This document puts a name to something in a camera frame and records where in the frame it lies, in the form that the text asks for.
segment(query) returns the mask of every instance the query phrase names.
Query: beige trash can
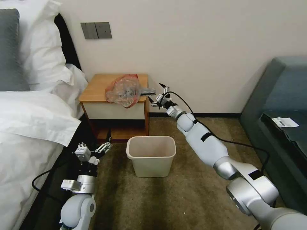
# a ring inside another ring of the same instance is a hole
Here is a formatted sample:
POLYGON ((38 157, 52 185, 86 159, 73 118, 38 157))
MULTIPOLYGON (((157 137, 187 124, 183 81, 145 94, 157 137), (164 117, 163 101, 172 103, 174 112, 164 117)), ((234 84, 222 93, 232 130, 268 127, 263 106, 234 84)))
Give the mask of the beige trash can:
POLYGON ((137 177, 166 177, 176 145, 169 136, 137 136, 129 139, 126 152, 137 177))

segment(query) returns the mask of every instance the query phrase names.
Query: light switch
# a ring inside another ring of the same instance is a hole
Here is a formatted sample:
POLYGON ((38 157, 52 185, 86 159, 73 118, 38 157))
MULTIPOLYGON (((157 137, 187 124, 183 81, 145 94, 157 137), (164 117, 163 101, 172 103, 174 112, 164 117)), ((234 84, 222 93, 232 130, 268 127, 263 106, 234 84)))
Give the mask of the light switch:
POLYGON ((109 22, 95 22, 98 38, 112 38, 109 22))
POLYGON ((98 39, 94 22, 81 23, 85 39, 98 39))

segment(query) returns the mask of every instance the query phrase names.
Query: white wall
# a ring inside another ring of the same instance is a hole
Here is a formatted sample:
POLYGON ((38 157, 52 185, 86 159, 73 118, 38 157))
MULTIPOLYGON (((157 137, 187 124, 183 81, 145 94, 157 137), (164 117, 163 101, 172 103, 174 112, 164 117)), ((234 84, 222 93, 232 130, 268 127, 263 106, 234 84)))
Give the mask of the white wall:
POLYGON ((241 112, 268 61, 307 54, 306 0, 61 1, 89 79, 148 73, 194 112, 241 112), (111 40, 84 39, 80 22, 105 21, 111 40))

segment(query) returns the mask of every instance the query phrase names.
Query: red plastic bag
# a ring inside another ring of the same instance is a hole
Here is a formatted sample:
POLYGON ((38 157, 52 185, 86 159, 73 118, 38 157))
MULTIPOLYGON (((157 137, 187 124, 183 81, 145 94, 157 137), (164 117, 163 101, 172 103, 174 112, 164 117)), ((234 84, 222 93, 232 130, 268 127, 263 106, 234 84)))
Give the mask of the red plastic bag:
POLYGON ((125 74, 115 79, 105 90, 106 100, 112 103, 118 103, 125 108, 135 105, 142 92, 154 91, 154 89, 142 88, 136 74, 125 74))

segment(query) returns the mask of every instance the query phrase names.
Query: nightstand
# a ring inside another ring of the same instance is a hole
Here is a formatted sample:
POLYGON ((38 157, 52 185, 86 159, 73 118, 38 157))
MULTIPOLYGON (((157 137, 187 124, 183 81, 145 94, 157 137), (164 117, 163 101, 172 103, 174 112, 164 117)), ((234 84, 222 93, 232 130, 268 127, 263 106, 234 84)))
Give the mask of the nightstand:
MULTIPOLYGON (((134 136, 148 136, 148 100, 142 96, 129 109, 106 101, 105 89, 124 74, 96 74, 79 97, 83 111, 98 142, 105 142, 111 128, 112 140, 125 142, 134 136)), ((148 87, 148 75, 138 74, 142 87, 148 87)))

